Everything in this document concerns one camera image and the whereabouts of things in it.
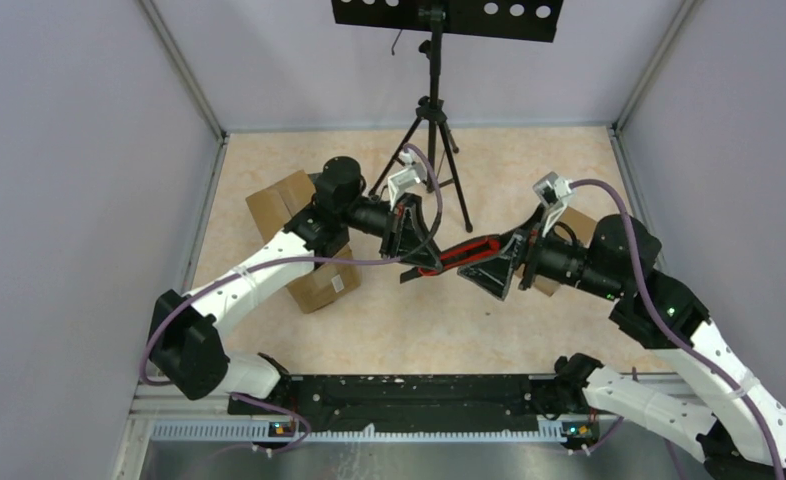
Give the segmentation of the red black utility knife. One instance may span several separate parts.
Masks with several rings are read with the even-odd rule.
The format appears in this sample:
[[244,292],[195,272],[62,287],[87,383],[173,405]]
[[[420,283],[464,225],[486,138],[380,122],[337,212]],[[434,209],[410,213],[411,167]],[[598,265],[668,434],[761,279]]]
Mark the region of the red black utility knife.
[[442,275],[447,271],[483,260],[499,252],[500,235],[491,234],[471,238],[454,245],[440,253],[441,267],[431,270],[426,267],[413,267],[403,272],[399,283],[403,284],[424,277]]

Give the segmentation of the large cardboard box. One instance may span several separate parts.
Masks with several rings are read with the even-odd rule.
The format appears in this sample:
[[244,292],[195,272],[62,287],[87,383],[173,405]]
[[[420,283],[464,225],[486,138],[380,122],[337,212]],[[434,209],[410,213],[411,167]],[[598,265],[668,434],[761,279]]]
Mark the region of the large cardboard box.
[[[263,240],[271,240],[315,193],[310,176],[298,170],[249,195],[245,201]],[[326,263],[286,286],[299,309],[309,314],[334,303],[361,286],[355,265]]]

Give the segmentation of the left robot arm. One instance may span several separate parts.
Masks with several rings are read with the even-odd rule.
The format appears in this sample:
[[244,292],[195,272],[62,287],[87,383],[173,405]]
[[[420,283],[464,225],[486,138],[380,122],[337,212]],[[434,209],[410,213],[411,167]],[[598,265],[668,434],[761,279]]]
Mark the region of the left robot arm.
[[212,282],[180,294],[168,290],[156,301],[143,362],[165,376],[187,399],[214,391],[251,396],[266,413],[288,404],[289,386],[275,361],[258,354],[232,358],[224,340],[237,324],[272,294],[323,264],[348,265],[339,256],[357,230],[380,239],[375,265],[400,263],[429,272],[442,270],[433,240],[442,216],[427,225],[419,183],[438,183],[430,161],[415,146],[400,155],[405,166],[388,178],[386,200],[364,195],[359,163],[347,156],[325,163],[313,181],[308,204],[256,253]]

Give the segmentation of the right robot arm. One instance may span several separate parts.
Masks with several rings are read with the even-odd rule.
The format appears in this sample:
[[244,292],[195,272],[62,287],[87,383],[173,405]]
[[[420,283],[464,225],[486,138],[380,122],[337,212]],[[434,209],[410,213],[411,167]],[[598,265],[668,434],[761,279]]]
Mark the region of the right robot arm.
[[684,402],[585,354],[556,364],[555,397],[569,412],[606,410],[680,447],[715,479],[786,479],[786,407],[724,339],[683,282],[656,269],[661,248],[636,219],[609,215],[582,241],[538,220],[454,248],[458,273],[497,298],[537,278],[608,300],[610,319],[665,361],[695,393]]

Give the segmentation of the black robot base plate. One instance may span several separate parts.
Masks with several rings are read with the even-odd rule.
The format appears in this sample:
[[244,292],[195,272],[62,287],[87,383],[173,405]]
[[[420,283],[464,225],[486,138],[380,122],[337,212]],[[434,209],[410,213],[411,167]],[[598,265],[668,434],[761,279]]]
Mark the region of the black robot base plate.
[[602,434],[599,411],[551,375],[294,375],[266,401],[320,434]]

